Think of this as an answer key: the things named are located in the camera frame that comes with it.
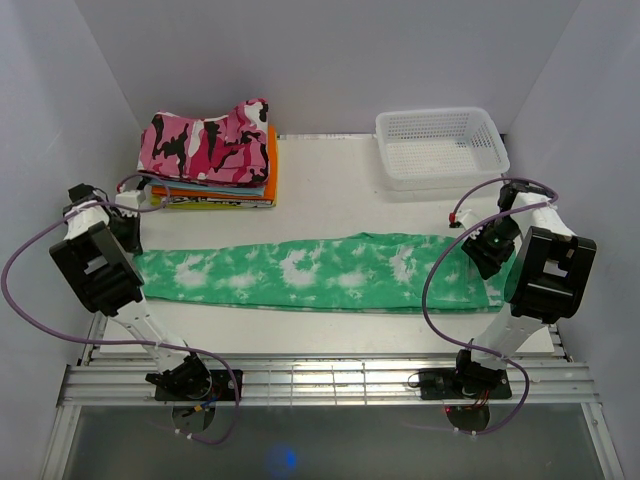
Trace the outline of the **green tie-dye trousers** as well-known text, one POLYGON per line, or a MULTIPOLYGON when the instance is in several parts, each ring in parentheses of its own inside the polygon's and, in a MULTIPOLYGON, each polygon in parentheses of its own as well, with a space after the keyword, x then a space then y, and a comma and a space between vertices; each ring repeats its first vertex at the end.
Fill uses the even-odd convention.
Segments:
POLYGON ((146 297, 243 308, 418 313, 487 312, 508 271, 483 280, 449 237, 359 233, 211 250, 149 250, 135 265, 146 297))

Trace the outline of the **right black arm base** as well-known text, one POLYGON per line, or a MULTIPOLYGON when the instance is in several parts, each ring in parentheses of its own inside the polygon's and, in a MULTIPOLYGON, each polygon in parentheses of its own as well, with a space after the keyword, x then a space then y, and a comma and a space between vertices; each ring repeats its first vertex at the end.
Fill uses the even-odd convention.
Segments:
POLYGON ((422 400, 504 400, 512 397, 507 374, 498 370, 496 383, 467 379, 453 367, 424 368, 411 374, 407 385, 417 389, 422 400))

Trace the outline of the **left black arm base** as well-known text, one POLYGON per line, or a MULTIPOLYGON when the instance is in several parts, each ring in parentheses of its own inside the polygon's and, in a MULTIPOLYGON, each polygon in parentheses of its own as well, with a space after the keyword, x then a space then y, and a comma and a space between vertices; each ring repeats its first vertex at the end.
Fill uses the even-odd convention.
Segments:
POLYGON ((205 382, 205 386, 209 387, 206 396, 200 398, 178 396, 156 386, 153 399, 156 401, 192 401, 200 403, 213 399, 214 401, 233 402, 235 400, 235 390, 229 372, 223 369, 211 370, 210 377, 211 380, 205 382))

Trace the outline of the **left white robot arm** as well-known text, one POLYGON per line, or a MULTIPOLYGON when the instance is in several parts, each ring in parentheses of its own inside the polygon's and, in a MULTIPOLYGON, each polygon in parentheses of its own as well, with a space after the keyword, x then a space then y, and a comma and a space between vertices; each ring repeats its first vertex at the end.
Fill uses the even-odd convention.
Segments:
POLYGON ((78 184, 68 194, 70 205, 63 210, 67 232, 49 253, 81 304, 143 343, 156 365, 147 382, 178 399, 205 398, 213 388, 211 373, 198 354, 186 350, 182 338, 155 318, 133 262, 143 253, 138 210, 144 193, 118 194, 123 209, 88 184, 78 184))

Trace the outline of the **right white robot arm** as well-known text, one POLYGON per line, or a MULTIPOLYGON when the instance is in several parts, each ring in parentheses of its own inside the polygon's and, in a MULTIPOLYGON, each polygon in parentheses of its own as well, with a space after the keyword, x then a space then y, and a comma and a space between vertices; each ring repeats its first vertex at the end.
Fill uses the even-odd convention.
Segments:
POLYGON ((464 397, 508 398, 507 361, 536 332, 574 316, 594 263, 594 240, 562 221, 550 188, 509 179, 499 191, 499 217, 461 245, 488 280, 504 265, 504 305, 490 325, 459 351, 451 382, 464 397))

